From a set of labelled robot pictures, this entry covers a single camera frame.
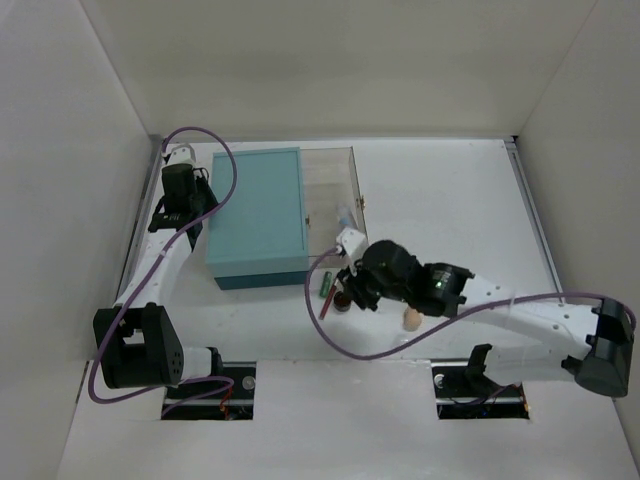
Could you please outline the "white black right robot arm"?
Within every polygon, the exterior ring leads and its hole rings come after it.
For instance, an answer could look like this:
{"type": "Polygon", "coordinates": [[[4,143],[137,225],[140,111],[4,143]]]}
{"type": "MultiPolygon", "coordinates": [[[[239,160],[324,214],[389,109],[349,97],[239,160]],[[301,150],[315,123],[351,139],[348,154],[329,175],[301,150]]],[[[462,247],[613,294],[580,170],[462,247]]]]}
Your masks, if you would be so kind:
{"type": "Polygon", "coordinates": [[[473,348],[463,380],[475,395],[529,380],[574,381],[611,398],[628,393],[636,321],[617,300],[596,296],[589,306],[585,294],[575,303],[562,294],[520,296],[466,268],[421,263],[391,240],[342,239],[338,252],[347,260],[339,281],[362,310],[394,300],[444,325],[475,316],[530,339],[519,347],[486,341],[473,348]]]}

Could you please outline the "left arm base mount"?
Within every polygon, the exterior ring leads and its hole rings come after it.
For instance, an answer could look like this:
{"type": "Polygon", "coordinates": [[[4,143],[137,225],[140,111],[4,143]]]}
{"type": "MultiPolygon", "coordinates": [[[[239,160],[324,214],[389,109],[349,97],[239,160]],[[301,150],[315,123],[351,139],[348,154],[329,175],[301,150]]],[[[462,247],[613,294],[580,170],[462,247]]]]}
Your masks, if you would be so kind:
{"type": "Polygon", "coordinates": [[[224,380],[168,387],[161,407],[162,420],[246,421],[254,416],[257,364],[231,362],[224,365],[224,380]]]}

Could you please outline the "clear plastic bottle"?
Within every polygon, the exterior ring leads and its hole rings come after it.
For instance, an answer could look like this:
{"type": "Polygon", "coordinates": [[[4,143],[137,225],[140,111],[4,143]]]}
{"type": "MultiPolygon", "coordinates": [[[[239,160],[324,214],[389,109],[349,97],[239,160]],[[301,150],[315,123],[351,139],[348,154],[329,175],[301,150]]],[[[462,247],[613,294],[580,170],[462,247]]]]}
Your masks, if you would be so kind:
{"type": "Polygon", "coordinates": [[[351,228],[358,229],[357,220],[352,210],[344,204],[340,204],[336,209],[338,222],[341,229],[351,228]]]}

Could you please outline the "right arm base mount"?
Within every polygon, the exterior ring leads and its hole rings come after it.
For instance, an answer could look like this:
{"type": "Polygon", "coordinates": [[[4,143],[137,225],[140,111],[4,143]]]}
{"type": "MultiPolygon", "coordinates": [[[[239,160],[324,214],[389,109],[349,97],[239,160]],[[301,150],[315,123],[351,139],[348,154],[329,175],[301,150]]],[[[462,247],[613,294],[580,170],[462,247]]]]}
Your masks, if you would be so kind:
{"type": "Polygon", "coordinates": [[[473,348],[468,359],[431,363],[436,413],[440,420],[529,419],[520,384],[499,385],[485,375],[490,344],[473,348]]]}

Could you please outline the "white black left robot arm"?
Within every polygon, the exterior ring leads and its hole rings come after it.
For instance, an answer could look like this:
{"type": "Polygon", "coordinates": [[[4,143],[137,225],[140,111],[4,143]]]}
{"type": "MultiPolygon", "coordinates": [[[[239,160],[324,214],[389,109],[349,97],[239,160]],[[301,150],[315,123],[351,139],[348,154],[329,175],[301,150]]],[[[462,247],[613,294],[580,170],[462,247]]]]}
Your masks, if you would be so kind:
{"type": "Polygon", "coordinates": [[[224,387],[222,359],[214,347],[185,347],[164,303],[203,229],[201,217],[218,206],[206,174],[193,163],[161,170],[163,195],[148,226],[146,247],[125,291],[100,309],[93,328],[104,382],[111,389],[174,386],[188,380],[197,394],[214,398],[224,387]]]}

